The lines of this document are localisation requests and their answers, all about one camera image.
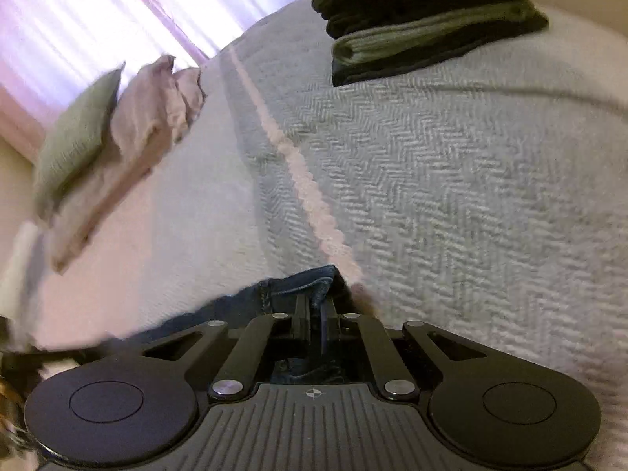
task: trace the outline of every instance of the bed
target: bed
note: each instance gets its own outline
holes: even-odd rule
[[[204,66],[189,136],[43,280],[38,340],[333,262],[388,326],[581,380],[603,411],[589,463],[627,469],[628,41],[544,12],[544,33],[341,88],[309,0],[260,21]]]

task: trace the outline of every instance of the ribbed gray panel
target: ribbed gray panel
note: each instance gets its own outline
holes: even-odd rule
[[[443,447],[409,405],[364,384],[263,384],[238,404],[211,408],[172,453],[137,471],[479,471]],[[42,471],[60,471],[56,464]],[[584,471],[580,464],[564,471]]]

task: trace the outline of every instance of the sheer curtain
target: sheer curtain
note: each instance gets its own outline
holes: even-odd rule
[[[10,101],[0,108],[0,134],[32,159],[24,135],[36,151],[103,71],[126,62],[126,84],[161,53],[175,55],[177,69],[200,64],[292,1],[0,0],[0,97]]]

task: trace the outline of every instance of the gray blanket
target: gray blanket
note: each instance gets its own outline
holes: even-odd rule
[[[302,0],[222,51],[203,83],[229,104],[257,216],[239,279],[334,262],[389,326],[423,319],[566,372],[602,405],[590,462],[628,469],[628,110],[531,43],[333,88],[332,40]],[[204,118],[158,173],[153,313],[222,277]]]

